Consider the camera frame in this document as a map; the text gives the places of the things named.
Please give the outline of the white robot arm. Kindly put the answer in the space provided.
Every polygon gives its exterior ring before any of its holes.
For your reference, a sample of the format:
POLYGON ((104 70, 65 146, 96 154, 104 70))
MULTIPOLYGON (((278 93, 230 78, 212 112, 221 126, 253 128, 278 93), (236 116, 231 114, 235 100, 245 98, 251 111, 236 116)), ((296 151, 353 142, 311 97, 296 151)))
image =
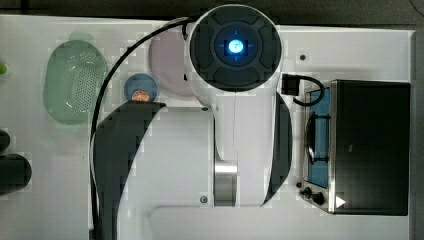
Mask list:
POLYGON ((165 207, 259 207, 290 171, 292 124, 274 23, 244 5, 209 10, 186 42, 192 107, 128 101, 91 140, 96 240, 153 240, 165 207))

